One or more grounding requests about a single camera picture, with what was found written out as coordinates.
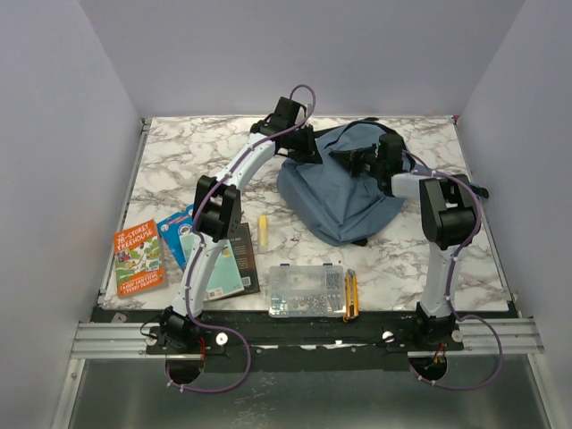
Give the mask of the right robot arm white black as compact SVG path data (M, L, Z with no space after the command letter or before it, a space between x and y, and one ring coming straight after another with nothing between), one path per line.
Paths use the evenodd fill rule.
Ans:
M419 204L430 258L411 339L420 349L433 349L450 336L459 320L455 308L458 270L464 249L480 231L480 198L487 198L488 191L473 186L464 174L430 168L406 150L397 134L383 134L371 147L333 150L330 157L354 177L367 174L376 179L385 195Z

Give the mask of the blue student backpack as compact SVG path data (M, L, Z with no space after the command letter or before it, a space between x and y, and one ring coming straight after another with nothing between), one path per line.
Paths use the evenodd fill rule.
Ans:
M321 241L332 246L364 245L392 222L407 201L385 195L378 189L376 179L367 174L352 177L330 157L333 150L376 145L383 134L399 135L368 120L321 130L315 138L323 159L321 164L299 164L290 159L282 164L277 189Z

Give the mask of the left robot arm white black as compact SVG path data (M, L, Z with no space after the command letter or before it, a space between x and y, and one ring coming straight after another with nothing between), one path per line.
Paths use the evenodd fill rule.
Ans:
M243 148L219 173L198 179L190 259L172 304L159 319L160 333L176 351L192 351L204 331L229 333L245 340L231 328L199 321L206 287L229 235L241 223L241 192L255 173L282 148L312 164L321 160L313 128L307 125L314 110L315 102L303 105L292 96L281 97L274 111L251 127Z

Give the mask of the yellow highlighter marker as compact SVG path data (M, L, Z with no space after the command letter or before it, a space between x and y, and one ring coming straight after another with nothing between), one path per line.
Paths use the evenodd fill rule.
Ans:
M268 246L268 219L265 214L258 218L258 250L266 252Z

